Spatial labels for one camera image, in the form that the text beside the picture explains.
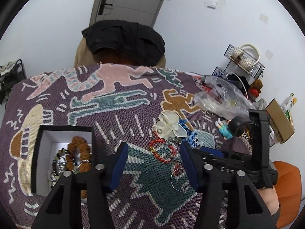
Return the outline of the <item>right hand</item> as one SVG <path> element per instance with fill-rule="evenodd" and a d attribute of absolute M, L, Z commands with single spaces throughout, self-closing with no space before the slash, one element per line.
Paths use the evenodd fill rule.
<path fill-rule="evenodd" d="M 273 216 L 280 207 L 279 199 L 275 188 L 263 188 L 258 189 L 260 196 L 265 202 L 267 208 L 269 209 L 271 215 Z"/>

